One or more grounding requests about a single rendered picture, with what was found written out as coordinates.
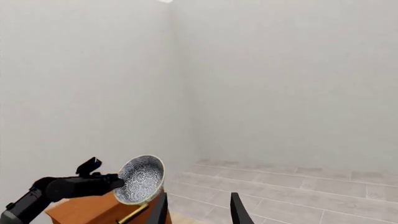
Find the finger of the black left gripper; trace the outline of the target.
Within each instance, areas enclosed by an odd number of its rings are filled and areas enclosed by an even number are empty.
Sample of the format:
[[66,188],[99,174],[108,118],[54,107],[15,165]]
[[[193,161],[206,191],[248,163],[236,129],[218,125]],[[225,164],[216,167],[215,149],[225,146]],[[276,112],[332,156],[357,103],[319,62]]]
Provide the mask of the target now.
[[105,176],[104,179],[104,189],[105,190],[114,190],[116,188],[121,188],[124,186],[124,180],[120,179],[117,176]]

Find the wooden cabinet drawer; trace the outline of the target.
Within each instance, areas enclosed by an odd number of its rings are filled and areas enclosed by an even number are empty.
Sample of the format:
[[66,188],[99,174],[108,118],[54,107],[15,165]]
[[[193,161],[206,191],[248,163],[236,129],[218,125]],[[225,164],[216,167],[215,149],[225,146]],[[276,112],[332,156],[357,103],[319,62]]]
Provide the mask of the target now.
[[[145,210],[144,212],[142,212],[139,216],[137,216],[135,219],[131,220],[128,224],[148,224],[148,218],[150,216],[150,213],[153,209],[153,206],[155,205],[158,197],[151,203],[149,203],[149,208],[147,210]],[[170,212],[169,212],[169,207],[168,207],[168,215],[167,215],[167,221],[166,224],[173,224],[172,223],[172,219],[170,216]]]

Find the black white patterned bowl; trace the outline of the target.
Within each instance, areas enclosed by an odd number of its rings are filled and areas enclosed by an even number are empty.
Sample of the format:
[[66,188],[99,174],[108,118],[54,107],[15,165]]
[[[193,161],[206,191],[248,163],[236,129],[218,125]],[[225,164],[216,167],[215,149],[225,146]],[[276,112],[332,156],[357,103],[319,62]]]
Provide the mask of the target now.
[[113,190],[117,201],[125,205],[143,205],[160,194],[165,179],[162,160],[153,155],[132,158],[119,170],[124,186]]

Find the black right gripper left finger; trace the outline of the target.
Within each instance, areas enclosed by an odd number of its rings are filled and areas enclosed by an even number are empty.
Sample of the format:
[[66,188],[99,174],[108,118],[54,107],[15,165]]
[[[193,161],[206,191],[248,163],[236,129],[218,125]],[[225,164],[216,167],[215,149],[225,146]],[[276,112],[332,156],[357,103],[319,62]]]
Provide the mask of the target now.
[[162,192],[148,218],[148,224],[166,224],[168,215],[168,199],[167,194]]

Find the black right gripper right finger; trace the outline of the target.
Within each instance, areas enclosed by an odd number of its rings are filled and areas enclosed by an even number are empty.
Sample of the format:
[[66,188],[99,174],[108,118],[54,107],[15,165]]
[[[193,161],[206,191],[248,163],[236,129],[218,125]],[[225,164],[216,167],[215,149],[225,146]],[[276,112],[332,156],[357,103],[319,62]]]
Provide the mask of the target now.
[[237,192],[231,193],[230,212],[232,224],[254,224]]

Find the wooden cabinet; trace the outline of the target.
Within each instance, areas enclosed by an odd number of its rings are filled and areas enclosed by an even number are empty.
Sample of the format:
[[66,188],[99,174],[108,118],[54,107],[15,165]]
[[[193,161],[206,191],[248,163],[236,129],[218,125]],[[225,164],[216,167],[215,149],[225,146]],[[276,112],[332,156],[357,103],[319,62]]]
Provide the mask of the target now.
[[53,224],[117,224],[138,205],[119,203],[112,192],[102,196],[64,200],[46,209]]

